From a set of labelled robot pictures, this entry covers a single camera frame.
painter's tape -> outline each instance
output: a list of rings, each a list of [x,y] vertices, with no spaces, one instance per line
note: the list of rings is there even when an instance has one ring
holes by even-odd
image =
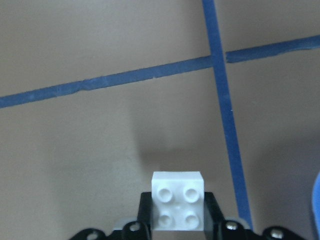
[[[102,89],[116,85],[207,69],[210,67],[212,67],[211,58],[210,56],[205,56],[118,74],[100,76],[83,81],[75,81],[18,94],[2,96],[0,97],[0,108],[70,95],[79,91]]]
[[[297,50],[320,48],[320,35],[226,52],[227,63],[262,59]]]
[[[219,34],[216,8],[213,0],[202,0],[202,4],[238,213],[239,217],[246,220],[252,228],[253,225],[251,220],[246,181],[241,162],[234,115],[232,112],[233,110],[224,54]]]
[[[312,208],[314,213],[315,225],[320,239],[320,173],[316,178],[313,186]]]

building block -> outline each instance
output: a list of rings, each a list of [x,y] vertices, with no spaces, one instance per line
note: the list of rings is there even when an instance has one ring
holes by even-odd
[[[153,230],[203,231],[205,189],[199,171],[155,171],[151,185]]]

blue tape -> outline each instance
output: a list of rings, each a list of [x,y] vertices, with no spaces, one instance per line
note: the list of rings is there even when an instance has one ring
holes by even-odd
[[[0,97],[0,109],[15,105],[41,101],[59,96],[74,94],[79,91],[90,91],[116,85],[128,84],[152,78],[161,78],[175,74],[207,69],[212,67],[210,56],[194,58],[165,65],[142,68],[107,76],[100,76],[83,81],[75,81],[56,86]]]
[[[246,188],[246,181],[241,162],[236,126],[232,112],[224,54],[220,40],[216,8],[213,0],[202,0],[204,17],[211,50],[211,60],[217,94],[220,104],[222,124],[224,129],[226,147],[230,162],[235,199],[239,217],[246,220],[252,228],[251,213]]]
[[[227,63],[262,59],[291,51],[320,48],[320,35],[226,52]]]
[[[313,186],[312,208],[314,213],[315,225],[320,239],[320,173],[316,178]]]

lego stud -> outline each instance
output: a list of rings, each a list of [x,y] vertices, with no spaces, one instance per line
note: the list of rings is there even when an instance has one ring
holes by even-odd
[[[173,198],[172,191],[167,187],[160,187],[157,192],[157,197],[162,203],[168,203]]]
[[[174,221],[170,214],[163,213],[160,215],[158,223],[163,228],[169,228],[173,226]]]
[[[199,192],[192,187],[186,187],[183,191],[183,195],[184,195],[184,199],[191,204],[195,203],[200,198]]]
[[[200,224],[199,217],[195,215],[193,212],[188,212],[184,221],[185,221],[186,228],[189,230],[196,229]]]

